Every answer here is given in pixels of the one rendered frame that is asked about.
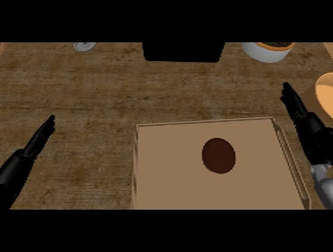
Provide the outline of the white plant pot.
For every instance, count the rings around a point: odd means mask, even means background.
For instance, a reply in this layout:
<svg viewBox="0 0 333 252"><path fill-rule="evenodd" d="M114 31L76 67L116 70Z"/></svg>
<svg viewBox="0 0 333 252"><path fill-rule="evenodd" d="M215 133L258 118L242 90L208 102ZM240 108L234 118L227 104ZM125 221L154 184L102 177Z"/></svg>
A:
<svg viewBox="0 0 333 252"><path fill-rule="evenodd" d="M243 42L242 47L247 55L261 62L277 63L286 59L295 43L287 47L276 47L262 42Z"/></svg>

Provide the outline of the black appliance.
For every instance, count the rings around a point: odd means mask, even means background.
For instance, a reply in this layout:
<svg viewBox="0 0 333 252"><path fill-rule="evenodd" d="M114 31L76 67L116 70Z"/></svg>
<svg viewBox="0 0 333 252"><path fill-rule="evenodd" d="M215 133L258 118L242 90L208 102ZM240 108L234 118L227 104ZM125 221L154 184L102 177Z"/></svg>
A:
<svg viewBox="0 0 333 252"><path fill-rule="evenodd" d="M215 63L224 46L224 42L145 42L144 58L148 61Z"/></svg>

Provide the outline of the small grey glass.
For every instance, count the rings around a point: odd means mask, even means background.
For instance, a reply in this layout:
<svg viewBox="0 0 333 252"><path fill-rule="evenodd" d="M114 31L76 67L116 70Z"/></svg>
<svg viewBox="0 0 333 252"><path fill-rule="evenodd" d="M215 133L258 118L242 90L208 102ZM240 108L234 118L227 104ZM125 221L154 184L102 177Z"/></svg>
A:
<svg viewBox="0 0 333 252"><path fill-rule="evenodd" d="M95 42L76 42L74 43L74 48L80 52L88 52L96 47Z"/></svg>

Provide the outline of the tan wooden tray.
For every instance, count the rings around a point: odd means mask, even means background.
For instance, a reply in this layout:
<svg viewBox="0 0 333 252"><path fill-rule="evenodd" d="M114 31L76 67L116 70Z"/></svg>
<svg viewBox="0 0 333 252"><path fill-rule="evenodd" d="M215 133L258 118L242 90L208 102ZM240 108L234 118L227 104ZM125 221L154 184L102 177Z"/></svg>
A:
<svg viewBox="0 0 333 252"><path fill-rule="evenodd" d="M132 206L307 210L310 196L276 119L139 124Z"/></svg>

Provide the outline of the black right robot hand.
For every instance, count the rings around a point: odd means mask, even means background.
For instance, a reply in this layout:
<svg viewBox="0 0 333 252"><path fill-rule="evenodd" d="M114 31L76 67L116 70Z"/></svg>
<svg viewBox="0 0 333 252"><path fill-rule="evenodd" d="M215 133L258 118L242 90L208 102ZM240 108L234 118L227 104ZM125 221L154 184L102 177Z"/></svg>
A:
<svg viewBox="0 0 333 252"><path fill-rule="evenodd" d="M333 165L333 128L324 125L317 114L307 109L290 83L284 83L282 102L310 163Z"/></svg>

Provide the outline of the dark brown cupcake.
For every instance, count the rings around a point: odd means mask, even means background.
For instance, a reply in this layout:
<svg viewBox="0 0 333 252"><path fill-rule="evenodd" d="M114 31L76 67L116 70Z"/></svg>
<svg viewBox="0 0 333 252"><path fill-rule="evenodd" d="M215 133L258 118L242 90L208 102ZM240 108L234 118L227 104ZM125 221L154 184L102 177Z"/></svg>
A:
<svg viewBox="0 0 333 252"><path fill-rule="evenodd" d="M231 144L221 138L212 138L203 147L203 162L206 168L224 174L236 165L236 150Z"/></svg>

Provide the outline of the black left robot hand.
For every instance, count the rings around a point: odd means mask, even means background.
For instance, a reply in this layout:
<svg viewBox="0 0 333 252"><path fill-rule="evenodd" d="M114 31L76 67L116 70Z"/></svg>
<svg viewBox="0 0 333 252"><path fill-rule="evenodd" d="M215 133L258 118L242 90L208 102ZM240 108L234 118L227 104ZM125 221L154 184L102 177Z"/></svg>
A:
<svg viewBox="0 0 333 252"><path fill-rule="evenodd" d="M51 115L28 144L18 149L0 167L0 210L9 210L25 187L36 160L48 139L55 132L55 116Z"/></svg>

